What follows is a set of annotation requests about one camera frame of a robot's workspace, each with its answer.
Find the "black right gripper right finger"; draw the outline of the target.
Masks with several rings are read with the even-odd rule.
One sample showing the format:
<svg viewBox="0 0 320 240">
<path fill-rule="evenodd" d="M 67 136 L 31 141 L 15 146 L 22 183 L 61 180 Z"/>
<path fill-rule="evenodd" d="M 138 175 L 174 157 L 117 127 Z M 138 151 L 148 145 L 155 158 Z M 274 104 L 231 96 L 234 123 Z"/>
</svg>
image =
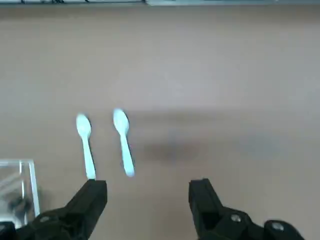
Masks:
<svg viewBox="0 0 320 240">
<path fill-rule="evenodd" d="M 249 215 L 224 206 L 209 179 L 191 180 L 188 201 L 199 240 L 302 240 L 288 222 L 267 220 L 255 224 Z"/>
</svg>

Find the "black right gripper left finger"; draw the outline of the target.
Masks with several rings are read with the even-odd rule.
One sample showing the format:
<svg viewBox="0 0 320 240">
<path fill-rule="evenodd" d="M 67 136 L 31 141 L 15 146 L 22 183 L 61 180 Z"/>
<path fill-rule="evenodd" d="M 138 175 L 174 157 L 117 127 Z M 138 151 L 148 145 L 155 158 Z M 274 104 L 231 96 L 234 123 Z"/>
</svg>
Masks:
<svg viewBox="0 0 320 240">
<path fill-rule="evenodd" d="M 45 211 L 16 229 L 11 221 L 0 223 L 2 240 L 88 240 L 108 202 L 105 180 L 89 179 L 61 208 Z"/>
</svg>

